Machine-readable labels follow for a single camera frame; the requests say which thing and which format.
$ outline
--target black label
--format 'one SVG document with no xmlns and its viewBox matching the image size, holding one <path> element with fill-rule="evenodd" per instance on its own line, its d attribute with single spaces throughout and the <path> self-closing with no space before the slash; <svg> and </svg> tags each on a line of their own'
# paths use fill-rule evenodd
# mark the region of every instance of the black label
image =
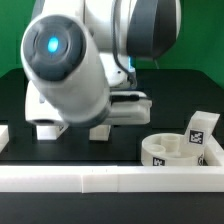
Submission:
<svg viewBox="0 0 224 224">
<path fill-rule="evenodd" d="M 153 166 L 165 166 L 165 160 L 153 157 Z"/>
<path fill-rule="evenodd" d="M 190 130 L 189 142 L 194 143 L 194 144 L 198 144 L 198 145 L 203 145 L 204 132 Z"/>
</svg>

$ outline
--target white block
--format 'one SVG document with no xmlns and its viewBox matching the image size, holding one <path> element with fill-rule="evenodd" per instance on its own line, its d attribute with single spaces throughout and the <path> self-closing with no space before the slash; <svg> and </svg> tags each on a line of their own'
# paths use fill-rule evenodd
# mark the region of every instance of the white block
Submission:
<svg viewBox="0 0 224 224">
<path fill-rule="evenodd" d="M 117 192 L 117 167 L 90 167 L 82 176 L 82 193 Z"/>
<path fill-rule="evenodd" d="M 8 125 L 0 125 L 0 153 L 9 142 Z"/>
<path fill-rule="evenodd" d="M 36 126 L 38 140 L 56 140 L 66 131 L 68 125 L 64 126 Z"/>
<path fill-rule="evenodd" d="M 82 192 L 76 167 L 1 166 L 0 192 Z"/>
<path fill-rule="evenodd" d="M 110 125 L 99 125 L 89 131 L 89 140 L 108 141 L 110 135 Z"/>
</svg>

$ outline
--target white plastic tray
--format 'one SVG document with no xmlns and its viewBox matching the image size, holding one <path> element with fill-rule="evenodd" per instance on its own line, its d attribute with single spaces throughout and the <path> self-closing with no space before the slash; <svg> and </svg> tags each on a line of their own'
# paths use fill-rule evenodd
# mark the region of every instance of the white plastic tray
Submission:
<svg viewBox="0 0 224 224">
<path fill-rule="evenodd" d="M 211 137 L 209 166 L 1 166 L 0 192 L 224 192 L 224 152 Z"/>
</svg>

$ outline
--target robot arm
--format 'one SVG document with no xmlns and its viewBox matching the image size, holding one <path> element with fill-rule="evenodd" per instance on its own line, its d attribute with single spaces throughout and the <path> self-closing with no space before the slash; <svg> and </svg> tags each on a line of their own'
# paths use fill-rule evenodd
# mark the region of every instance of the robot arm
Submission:
<svg viewBox="0 0 224 224">
<path fill-rule="evenodd" d="M 25 73 L 62 122 L 148 123 L 145 94 L 110 88 L 135 87 L 129 56 L 156 59 L 168 50 L 179 12 L 178 0 L 37 0 L 21 44 Z M 121 96 L 127 100 L 112 102 Z"/>
</svg>

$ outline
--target green wall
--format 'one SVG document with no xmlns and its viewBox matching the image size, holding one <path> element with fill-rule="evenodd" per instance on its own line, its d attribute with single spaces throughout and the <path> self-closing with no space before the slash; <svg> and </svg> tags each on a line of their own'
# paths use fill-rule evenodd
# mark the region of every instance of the green wall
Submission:
<svg viewBox="0 0 224 224">
<path fill-rule="evenodd" d="M 21 67 L 20 42 L 34 0 L 0 0 L 0 76 Z M 224 87 L 224 1 L 181 0 L 182 26 L 176 44 L 160 59 L 160 68 L 203 71 Z M 136 68 L 155 68 L 134 61 Z"/>
</svg>

